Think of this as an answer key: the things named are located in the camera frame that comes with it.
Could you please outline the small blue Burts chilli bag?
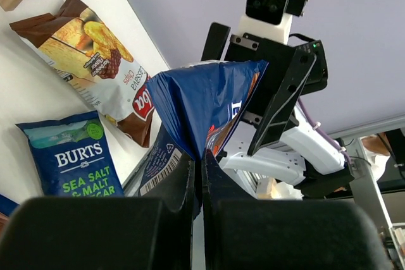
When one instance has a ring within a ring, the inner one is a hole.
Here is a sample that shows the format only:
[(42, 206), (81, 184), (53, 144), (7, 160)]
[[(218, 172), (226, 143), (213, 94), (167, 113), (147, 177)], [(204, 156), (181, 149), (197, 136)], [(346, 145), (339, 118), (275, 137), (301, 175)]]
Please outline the small blue Burts chilli bag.
[(142, 164), (138, 194), (144, 196), (175, 170), (180, 158), (214, 155), (234, 132), (268, 62), (202, 61), (152, 77), (147, 90), (161, 126)]

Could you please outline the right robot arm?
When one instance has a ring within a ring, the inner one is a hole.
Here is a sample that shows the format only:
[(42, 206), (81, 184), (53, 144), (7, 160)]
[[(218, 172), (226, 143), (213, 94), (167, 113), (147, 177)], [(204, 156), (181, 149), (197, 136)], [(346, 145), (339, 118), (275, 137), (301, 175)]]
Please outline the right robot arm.
[(240, 186), (251, 191), (250, 172), (322, 198), (352, 181), (350, 157), (340, 142), (321, 131), (300, 99), (327, 86), (320, 40), (302, 37), (302, 44), (292, 47), (250, 33), (233, 35), (228, 26), (212, 23), (202, 58), (269, 63), (234, 125), (234, 137), (216, 157)]

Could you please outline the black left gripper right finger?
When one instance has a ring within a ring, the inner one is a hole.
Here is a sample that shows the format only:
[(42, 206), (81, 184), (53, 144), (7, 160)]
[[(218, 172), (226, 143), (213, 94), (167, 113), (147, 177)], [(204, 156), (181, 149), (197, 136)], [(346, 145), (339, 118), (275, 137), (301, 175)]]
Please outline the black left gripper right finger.
[(201, 161), (208, 269), (391, 269), (373, 221), (337, 200), (257, 200)]

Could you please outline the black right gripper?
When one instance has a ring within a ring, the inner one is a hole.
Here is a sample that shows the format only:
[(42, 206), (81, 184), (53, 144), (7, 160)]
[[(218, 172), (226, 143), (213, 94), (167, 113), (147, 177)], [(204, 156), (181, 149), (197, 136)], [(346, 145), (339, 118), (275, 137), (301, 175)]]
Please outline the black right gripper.
[[(210, 25), (201, 61), (221, 59), (230, 29), (217, 22)], [(248, 156), (278, 142), (287, 126), (297, 125), (294, 106), (300, 96), (327, 86), (328, 68), (322, 42), (301, 34), (292, 36), (303, 43), (288, 46), (247, 33), (230, 38), (227, 61), (268, 62), (240, 119), (256, 128)]]

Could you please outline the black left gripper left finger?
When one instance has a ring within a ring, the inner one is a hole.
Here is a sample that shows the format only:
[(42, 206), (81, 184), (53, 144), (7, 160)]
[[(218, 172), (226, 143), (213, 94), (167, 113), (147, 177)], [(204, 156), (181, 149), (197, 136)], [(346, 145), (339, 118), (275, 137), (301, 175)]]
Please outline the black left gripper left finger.
[(37, 197), (12, 214), (2, 269), (190, 269), (194, 163), (142, 197)]

